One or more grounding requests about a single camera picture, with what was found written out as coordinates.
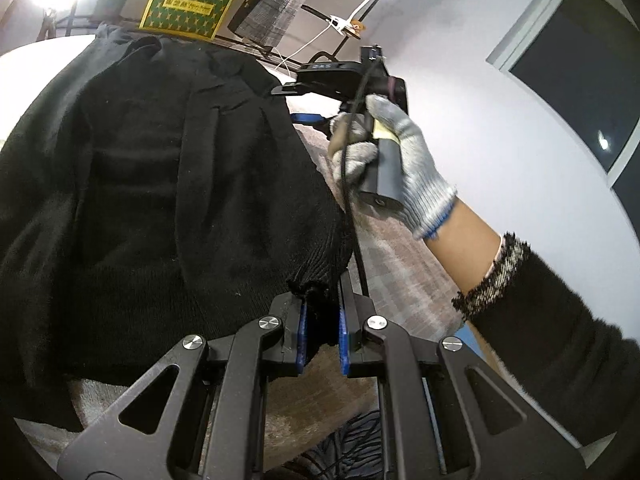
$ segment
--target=black sleeve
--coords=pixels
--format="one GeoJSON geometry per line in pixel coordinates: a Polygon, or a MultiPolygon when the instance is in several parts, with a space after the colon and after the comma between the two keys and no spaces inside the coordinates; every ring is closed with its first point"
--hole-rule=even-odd
{"type": "Polygon", "coordinates": [[[594,319],[527,244],[506,235],[491,274],[454,306],[525,391],[583,445],[617,431],[640,396],[640,349],[594,319]]]}
{"type": "Polygon", "coordinates": [[[130,43],[113,27],[98,36],[111,32],[47,84],[0,152],[0,399],[11,416],[70,431],[82,425],[52,358],[54,289],[62,286],[91,163],[78,96],[130,43]]]}

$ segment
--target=plaid fabric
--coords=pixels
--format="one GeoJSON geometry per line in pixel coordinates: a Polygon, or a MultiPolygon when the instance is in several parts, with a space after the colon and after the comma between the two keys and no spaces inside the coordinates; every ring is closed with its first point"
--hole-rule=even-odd
{"type": "Polygon", "coordinates": [[[260,0],[233,30],[261,46],[277,46],[305,0],[260,0]]]}

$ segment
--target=tape on handle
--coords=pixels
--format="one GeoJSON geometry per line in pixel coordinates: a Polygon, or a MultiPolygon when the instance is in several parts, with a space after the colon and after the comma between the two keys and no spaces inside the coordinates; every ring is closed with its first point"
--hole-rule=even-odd
{"type": "Polygon", "coordinates": [[[398,139],[396,134],[377,119],[373,121],[373,132],[371,133],[371,136],[374,140],[389,139],[400,145],[400,139],[398,139]]]}

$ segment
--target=black cable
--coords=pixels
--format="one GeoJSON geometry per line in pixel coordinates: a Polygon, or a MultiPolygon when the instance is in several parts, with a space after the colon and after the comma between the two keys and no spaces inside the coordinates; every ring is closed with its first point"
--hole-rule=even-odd
{"type": "Polygon", "coordinates": [[[347,148],[349,146],[349,134],[351,133],[353,121],[355,120],[358,108],[360,108],[360,106],[364,102],[364,94],[367,87],[367,82],[369,81],[371,74],[373,73],[379,62],[380,58],[376,58],[371,63],[371,66],[365,72],[356,91],[356,95],[353,99],[351,110],[349,112],[349,120],[347,121],[347,134],[344,136],[342,160],[340,161],[340,178],[342,179],[342,199],[344,200],[344,213],[347,217],[348,229],[351,231],[351,235],[353,236],[353,256],[356,259],[358,278],[360,279],[360,290],[363,296],[369,295],[369,285],[367,284],[367,271],[365,270],[364,263],[362,261],[360,242],[358,241],[358,234],[356,232],[355,222],[353,221],[353,210],[351,209],[351,202],[349,201],[349,186],[347,184],[347,148]]]}
{"type": "Polygon", "coordinates": [[[344,455],[342,455],[338,460],[336,460],[335,462],[333,462],[332,464],[329,464],[327,467],[325,467],[321,472],[319,472],[318,474],[314,475],[314,479],[318,480],[324,473],[326,473],[327,471],[329,471],[329,469],[331,469],[332,467],[339,465],[343,460],[346,460],[350,457],[352,457],[353,455],[355,455],[359,450],[360,450],[360,446],[362,446],[362,444],[364,444],[367,439],[374,434],[374,432],[376,430],[378,430],[380,428],[380,420],[375,420],[373,422],[373,425],[366,431],[366,433],[361,436],[358,441],[356,442],[356,444],[354,444],[354,446],[351,448],[351,451],[348,453],[345,453],[344,455]]]}
{"type": "Polygon", "coordinates": [[[309,61],[307,61],[307,63],[315,63],[321,57],[325,57],[329,61],[333,61],[334,63],[338,63],[339,62],[338,58],[335,57],[333,54],[329,54],[328,52],[325,52],[324,50],[321,50],[320,52],[316,52],[315,54],[313,54],[313,56],[311,56],[311,58],[309,59],[309,61]]]}

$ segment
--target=black handle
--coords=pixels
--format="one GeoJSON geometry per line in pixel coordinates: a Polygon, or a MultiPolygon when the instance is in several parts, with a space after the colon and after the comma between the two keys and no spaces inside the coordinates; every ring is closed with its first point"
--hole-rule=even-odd
{"type": "Polygon", "coordinates": [[[367,164],[358,196],[369,205],[401,211],[404,206],[400,141],[367,111],[364,121],[370,140],[378,146],[378,158],[367,164]]]}

